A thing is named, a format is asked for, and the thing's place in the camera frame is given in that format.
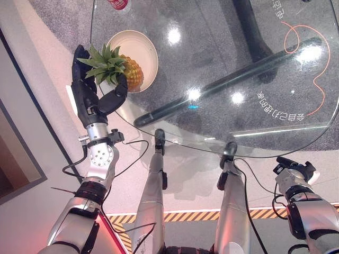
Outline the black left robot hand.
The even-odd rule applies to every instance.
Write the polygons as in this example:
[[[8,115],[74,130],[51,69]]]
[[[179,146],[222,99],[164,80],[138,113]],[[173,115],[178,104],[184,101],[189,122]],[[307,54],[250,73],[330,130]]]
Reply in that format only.
[[[86,77],[90,66],[79,61],[79,58],[89,59],[90,54],[80,44],[74,52],[72,63],[72,94],[77,116],[84,128],[94,123],[108,123],[107,116],[117,110],[126,100],[128,93],[127,78],[124,74],[117,76],[117,86],[114,90],[98,98],[94,77]]]

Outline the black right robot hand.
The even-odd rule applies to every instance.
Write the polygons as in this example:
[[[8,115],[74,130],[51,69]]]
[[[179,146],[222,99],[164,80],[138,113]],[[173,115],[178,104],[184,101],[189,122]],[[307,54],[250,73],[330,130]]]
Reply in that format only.
[[[308,185],[313,185],[320,176],[320,172],[314,171],[312,177],[307,181]]]

